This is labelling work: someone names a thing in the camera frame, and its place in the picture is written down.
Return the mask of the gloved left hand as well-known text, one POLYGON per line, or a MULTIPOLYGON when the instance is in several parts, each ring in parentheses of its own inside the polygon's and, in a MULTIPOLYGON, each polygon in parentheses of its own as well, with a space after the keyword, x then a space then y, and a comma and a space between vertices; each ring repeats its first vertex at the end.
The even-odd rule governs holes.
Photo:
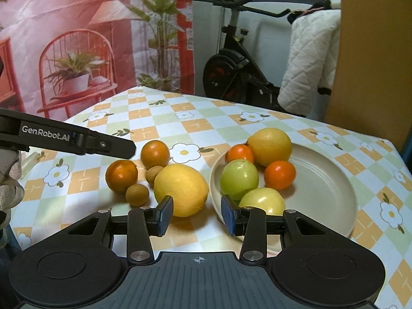
POLYGON ((11 209, 21 203, 24 197, 24 188, 18 182, 21 175, 20 152, 1 149, 1 248, 9 241, 11 209))

